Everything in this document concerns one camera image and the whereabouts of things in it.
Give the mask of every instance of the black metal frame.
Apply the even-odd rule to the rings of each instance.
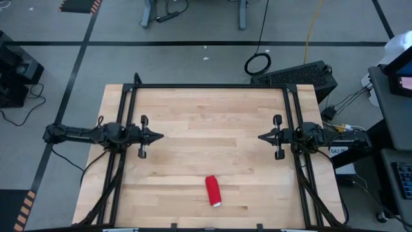
[[[294,122],[292,117],[292,110],[290,107],[289,101],[289,94],[288,92],[292,92],[292,96],[294,98],[294,106],[297,115],[298,125],[301,126],[303,124],[303,116],[301,112],[301,106],[299,102],[299,96],[297,94],[297,86],[295,84],[269,84],[269,85],[249,85],[249,84],[142,84],[139,76],[135,74],[135,83],[133,84],[124,84],[122,88],[122,95],[120,97],[119,109],[117,114],[117,122],[121,123],[124,114],[124,108],[126,105],[126,96],[129,92],[131,92],[131,99],[129,103],[129,109],[127,113],[126,119],[126,126],[129,126],[132,123],[133,118],[133,111],[135,108],[136,102],[136,94],[138,89],[140,88],[253,88],[253,89],[260,89],[260,88],[274,88],[274,89],[281,89],[283,91],[283,98],[285,101],[285,110],[286,110],[286,117],[288,121],[288,126],[290,129],[294,130]],[[126,163],[126,153],[127,149],[120,153],[120,160],[118,163],[118,169],[116,175],[111,178],[113,174],[113,167],[115,163],[115,157],[117,154],[111,153],[108,162],[108,168],[106,170],[106,176],[104,180],[104,187],[103,187],[103,195],[98,200],[96,206],[93,209],[100,209],[97,217],[97,224],[90,225],[91,222],[94,220],[93,218],[89,218],[88,216],[79,224],[76,224],[72,227],[64,227],[64,228],[55,228],[53,231],[101,231],[102,229],[112,229],[115,228],[116,222],[116,215],[118,209],[118,201],[120,196],[120,189],[122,185],[122,175],[124,171],[124,165]],[[302,206],[302,213],[304,218],[304,224],[306,229],[312,229],[316,231],[368,231],[362,229],[352,229],[348,227],[325,227],[323,224],[323,215],[320,209],[327,210],[327,207],[323,204],[322,200],[317,196],[316,190],[316,183],[314,177],[314,171],[312,167],[312,162],[310,159],[310,154],[305,153],[304,159],[306,162],[306,171],[308,175],[308,180],[304,182],[298,181],[299,185],[299,194],[301,199],[301,206]],[[297,178],[302,178],[304,176],[301,161],[298,155],[294,155],[294,163],[297,173]],[[114,190],[113,194],[113,204],[111,206],[110,216],[109,216],[109,223],[103,224],[104,215],[106,212],[106,200],[111,192]],[[308,201],[306,197],[306,192],[310,194],[312,200],[314,202],[314,209],[315,209],[315,216],[317,225],[312,225],[310,220],[310,213],[308,207]],[[207,231],[208,229],[199,228],[199,229],[192,229],[192,228],[177,228],[177,224],[171,224],[170,228],[138,228],[139,231]],[[281,231],[280,229],[263,229],[262,224],[257,224],[257,229],[214,229],[216,231]]]

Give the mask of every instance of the red object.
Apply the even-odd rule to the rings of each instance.
[[[206,177],[206,188],[207,193],[209,194],[209,201],[211,202],[211,206],[218,207],[221,203],[220,197],[220,189],[218,180],[216,180],[215,176]]]

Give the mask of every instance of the black keyboard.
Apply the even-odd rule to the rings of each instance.
[[[392,164],[397,175],[399,188],[405,199],[412,199],[412,163],[395,162]]]
[[[323,86],[327,83],[325,72],[319,69],[318,65],[308,65],[302,68],[287,70],[284,72],[274,72],[263,74],[258,79],[259,84],[312,84],[315,87]]]

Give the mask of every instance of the wooden table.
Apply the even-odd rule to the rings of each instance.
[[[121,89],[122,85],[106,86],[99,113],[104,122],[116,121]],[[321,125],[313,86],[299,85],[298,94],[304,121]],[[116,227],[177,223],[178,227],[256,228],[262,223],[264,228],[304,228],[290,148],[285,145],[286,158],[275,160],[276,148],[257,138],[274,127],[275,114],[283,116],[282,126],[287,127],[281,90],[138,89],[133,114],[137,125],[142,114],[148,116],[149,128],[165,138],[147,147],[147,159],[137,157],[140,145],[128,149]],[[101,153],[102,147],[93,145],[88,162]],[[108,157],[85,175],[73,222],[83,219],[100,197]],[[343,222],[332,165],[318,154],[312,155],[312,163],[319,196]],[[215,175],[220,184],[222,205],[217,208],[209,205],[208,175]],[[310,197],[308,204],[316,224]]]

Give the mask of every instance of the black wire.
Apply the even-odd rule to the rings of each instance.
[[[267,14],[267,12],[268,12],[268,5],[269,5],[269,0],[266,1],[265,16],[263,17],[263,23],[262,23],[262,28],[261,28],[261,31],[260,31],[259,42],[258,42],[258,44],[257,44],[256,52],[255,52],[255,54],[254,54],[251,58],[249,58],[249,59],[246,61],[246,64],[245,64],[245,66],[243,67],[244,70],[245,70],[245,72],[246,72],[247,74],[251,75],[251,76],[264,74],[265,72],[267,72],[267,71],[269,70],[270,65],[272,65],[272,59],[270,58],[269,54],[267,54],[267,53],[258,53],[259,48],[260,48],[260,44],[261,44],[261,40],[262,40],[263,29],[264,29],[264,27],[265,27],[266,14]],[[265,66],[262,70],[260,70],[260,71],[258,71],[258,72],[250,72],[250,71],[248,70],[249,63],[250,63],[251,61],[253,61],[256,57],[262,57],[262,56],[263,56],[263,57],[266,57],[266,59],[267,59],[267,61],[268,61],[268,63],[266,64],[266,66]]]
[[[330,95],[330,94],[328,94],[328,97],[326,98],[326,105],[324,106],[324,110],[323,110],[323,111],[325,111],[325,110],[328,108],[329,95]]]
[[[409,224],[408,222],[406,222],[405,220],[401,219],[400,217],[396,216],[394,213],[392,213],[392,211],[390,211],[387,207],[385,207],[384,205],[382,205],[377,199],[375,199],[375,197],[372,195],[372,193],[370,193],[364,186],[362,186],[362,184],[359,184],[358,182],[354,181],[353,179],[351,179],[351,181],[358,185],[359,187],[361,187],[374,201],[375,203],[377,203],[380,207],[382,207],[384,209],[384,211],[386,213],[388,213],[389,215],[391,215],[391,217],[393,217],[394,219],[398,220],[400,223],[402,223],[404,226],[410,227],[412,228],[412,225]]]
[[[34,86],[38,86],[38,85],[41,86],[40,92],[39,92],[38,94],[33,93],[33,87],[34,87]],[[30,87],[30,93],[31,93],[34,97],[26,97],[26,98],[27,98],[27,99],[43,99],[43,101],[40,102],[38,105],[34,106],[34,107],[27,113],[27,115],[26,115],[26,117],[24,118],[24,120],[23,120],[22,123],[18,124],[18,123],[16,123],[16,122],[11,121],[10,119],[7,119],[4,111],[3,111],[3,110],[0,110],[0,113],[1,113],[1,115],[3,116],[3,119],[4,119],[5,121],[13,124],[14,126],[17,126],[17,127],[20,127],[20,126],[24,125],[24,124],[26,123],[28,117],[30,116],[30,114],[34,111],[34,109],[38,108],[39,106],[43,105],[43,104],[46,102],[46,99],[42,96],[43,90],[44,90],[44,85],[41,84],[41,83],[37,83],[37,84],[33,85],[32,87]]]
[[[308,153],[311,153],[311,154],[320,153],[321,155],[326,157],[329,160],[329,162],[332,164],[333,172],[334,172],[335,177],[336,177],[336,168],[335,168],[335,165],[333,164],[332,159],[329,157],[329,155],[325,154],[325,152],[319,150],[318,148],[316,148],[315,150],[310,150],[310,149],[306,148],[305,146],[303,146],[302,144],[300,144],[298,142],[292,142],[292,144],[299,145],[302,149],[304,149]],[[342,194],[341,194],[341,191],[340,191],[339,188],[338,188],[338,192],[339,192],[339,198],[341,199],[341,202],[342,202],[342,205],[343,205],[343,210],[344,210],[344,213],[345,213],[345,221],[343,222],[343,224],[346,225],[349,222],[349,217],[350,217],[349,216],[349,211],[348,211],[348,207],[346,206],[345,202],[343,201]]]
[[[185,12],[187,9],[188,9],[188,7],[189,7],[189,2],[188,2],[188,0],[185,0],[185,2],[186,2],[186,7],[181,11],[181,12],[178,12],[179,14],[181,14],[181,13],[183,13],[183,12]],[[170,12],[169,12],[169,0],[165,0],[165,11],[166,11],[166,14],[170,14]]]
[[[361,95],[362,95],[362,93],[364,93],[364,92],[367,92],[367,91],[369,91],[369,88],[366,88],[364,91],[362,91],[362,92],[360,92],[359,94],[358,94],[358,96],[356,96],[352,101],[348,101],[348,102],[346,102],[345,104],[343,104],[338,110],[337,110],[337,115],[339,115],[340,113],[342,113],[342,111],[347,107],[347,106],[349,106],[353,101],[355,101],[358,97],[360,97]]]
[[[261,43],[261,40],[262,40],[263,29],[265,27],[265,22],[266,22],[266,14],[268,12],[268,5],[269,5],[269,0],[266,1],[265,16],[263,16],[262,29],[260,30],[259,42],[257,44],[257,49],[256,49],[256,52],[255,52],[255,55],[259,51],[260,43]]]
[[[349,94],[348,96],[346,96],[341,102],[334,104],[333,106],[338,106],[340,104],[342,104],[344,101],[346,101],[346,99],[348,99],[348,97],[351,97],[348,101],[350,101],[354,96],[356,96],[359,92],[363,91],[366,87],[361,88],[360,90],[356,91],[353,94]]]
[[[65,161],[69,162],[71,165],[75,166],[76,168],[79,168],[80,170],[82,170],[82,171],[84,172],[84,170],[83,170],[81,167],[77,166],[76,164],[74,164],[72,161],[70,161],[70,160],[67,159],[66,157],[58,154],[53,148],[51,149],[51,151],[52,151],[54,154],[56,154],[58,157],[64,159]]]
[[[84,169],[83,174],[80,178],[80,185],[82,185],[84,174],[86,174],[86,172],[90,168],[90,166],[92,164],[94,164],[96,161],[98,161],[100,158],[102,158],[106,153],[107,153],[107,151],[103,152],[101,155],[99,155],[97,158],[95,158],[93,161],[91,161],[89,165],[86,166],[86,168]]]

